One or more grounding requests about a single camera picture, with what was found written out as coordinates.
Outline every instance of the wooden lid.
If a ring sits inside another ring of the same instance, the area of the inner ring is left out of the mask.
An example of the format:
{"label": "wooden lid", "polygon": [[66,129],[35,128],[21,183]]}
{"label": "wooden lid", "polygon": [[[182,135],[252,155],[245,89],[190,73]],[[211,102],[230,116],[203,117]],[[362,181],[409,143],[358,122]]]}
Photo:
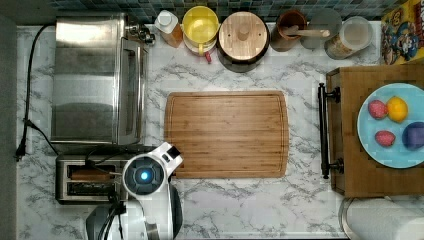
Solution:
{"label": "wooden lid", "polygon": [[268,29],[255,14],[237,12],[222,23],[219,43],[222,50],[236,60],[257,57],[268,43]]}

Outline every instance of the blue tile backsplash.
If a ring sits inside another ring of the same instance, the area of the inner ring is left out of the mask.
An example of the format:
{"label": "blue tile backsplash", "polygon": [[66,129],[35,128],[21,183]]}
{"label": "blue tile backsplash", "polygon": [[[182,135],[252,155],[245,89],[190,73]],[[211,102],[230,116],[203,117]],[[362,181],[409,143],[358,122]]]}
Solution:
{"label": "blue tile backsplash", "polygon": [[249,11],[265,22],[274,22],[289,9],[301,11],[308,19],[321,8],[333,8],[343,19],[363,16],[379,20],[386,12],[406,0],[50,0],[58,10],[120,10],[136,16],[143,23],[153,23],[162,10],[173,12],[180,22],[194,6],[207,6],[222,22],[230,14]]}

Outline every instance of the purple egg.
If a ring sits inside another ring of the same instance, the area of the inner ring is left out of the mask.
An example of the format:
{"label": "purple egg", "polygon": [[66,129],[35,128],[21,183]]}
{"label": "purple egg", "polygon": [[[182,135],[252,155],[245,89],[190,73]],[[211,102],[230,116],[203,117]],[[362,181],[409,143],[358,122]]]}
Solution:
{"label": "purple egg", "polygon": [[424,146],[424,122],[409,124],[403,130],[402,142],[409,150],[417,150]]}

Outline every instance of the metal tray handle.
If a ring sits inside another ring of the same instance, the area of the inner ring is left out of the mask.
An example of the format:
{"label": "metal tray handle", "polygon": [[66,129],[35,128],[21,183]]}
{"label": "metal tray handle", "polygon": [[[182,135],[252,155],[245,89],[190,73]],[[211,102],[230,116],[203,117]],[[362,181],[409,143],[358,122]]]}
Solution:
{"label": "metal tray handle", "polygon": [[122,39],[120,67],[119,137],[140,138],[137,131],[140,115],[141,47],[137,42]]}
{"label": "metal tray handle", "polygon": [[337,169],[340,173],[344,171],[343,160],[338,159],[336,163],[330,164],[328,158],[328,138],[327,138],[327,98],[340,102],[340,88],[336,87],[332,92],[326,93],[324,83],[318,87],[319,102],[319,132],[321,140],[321,171],[324,179],[328,179],[330,169]]}

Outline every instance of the power cord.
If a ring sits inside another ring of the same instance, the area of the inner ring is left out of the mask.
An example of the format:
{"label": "power cord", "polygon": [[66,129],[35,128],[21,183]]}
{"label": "power cord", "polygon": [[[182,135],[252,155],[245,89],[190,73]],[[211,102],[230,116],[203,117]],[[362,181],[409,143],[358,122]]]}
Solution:
{"label": "power cord", "polygon": [[40,34],[44,31],[44,29],[46,29],[49,26],[55,26],[54,24],[46,24],[44,25],[35,35],[35,38],[32,42],[32,47],[31,47],[31,53],[29,55],[29,63],[28,63],[28,72],[27,72],[27,92],[26,92],[26,103],[25,103],[25,117],[23,119],[24,121],[24,131],[22,134],[22,139],[21,142],[18,146],[18,149],[16,149],[16,153],[15,153],[15,158],[16,161],[19,162],[23,156],[25,156],[26,154],[26,138],[27,138],[27,128],[31,127],[37,131],[39,131],[44,138],[46,139],[47,143],[50,145],[50,147],[53,149],[53,151],[58,154],[58,151],[53,147],[53,145],[51,144],[51,142],[48,140],[47,136],[43,133],[43,131],[41,131],[40,128],[38,128],[37,126],[35,126],[35,124],[33,122],[31,122],[31,120],[29,120],[28,115],[29,115],[29,100],[30,100],[30,96],[31,96],[31,68],[32,68],[32,59],[34,57],[34,50],[35,50],[35,44],[37,43],[38,38],[40,37]]}
{"label": "power cord", "polygon": [[118,215],[119,222],[119,233],[121,235],[121,240],[124,240],[124,234],[122,233],[122,223],[121,223],[121,214],[126,212],[126,207],[124,203],[120,201],[118,193],[115,191],[110,192],[108,194],[109,202],[112,203],[112,206],[109,208],[109,215],[106,218],[106,221],[103,223],[102,228],[100,229],[99,235],[97,236],[97,240],[102,239],[102,235],[104,234],[103,240],[107,240],[109,236],[109,231],[113,223],[113,219],[116,215]]}
{"label": "power cord", "polygon": [[133,154],[136,154],[137,152],[135,152],[135,151],[129,151],[125,146],[123,146],[123,147],[120,147],[119,148],[119,151],[117,151],[116,153],[113,153],[113,154],[111,154],[111,155],[109,155],[109,156],[107,156],[107,157],[105,157],[105,158],[103,158],[103,159],[101,159],[101,160],[99,160],[99,161],[94,161],[94,160],[90,160],[90,156],[92,155],[92,154],[94,154],[95,152],[97,152],[97,151],[99,151],[99,150],[101,150],[101,149],[103,149],[103,148],[106,148],[106,147],[108,147],[107,145],[101,145],[101,146],[97,146],[96,148],[94,148],[92,151],[90,151],[86,156],[85,156],[85,165],[86,166],[90,166],[90,167],[92,167],[92,168],[94,168],[94,169],[97,169],[97,170],[99,170],[99,171],[101,171],[101,172],[104,172],[104,173],[108,173],[108,174],[110,174],[110,175],[122,175],[121,173],[116,173],[116,172],[109,172],[109,171],[106,171],[106,170],[104,170],[104,169],[101,169],[101,168],[99,168],[97,165],[98,164],[100,164],[100,163],[103,163],[103,162],[105,162],[106,160],[108,160],[108,159],[111,159],[111,158],[113,158],[113,157],[116,157],[116,156],[119,156],[119,155],[122,155],[122,154],[125,154],[125,153],[133,153]]}

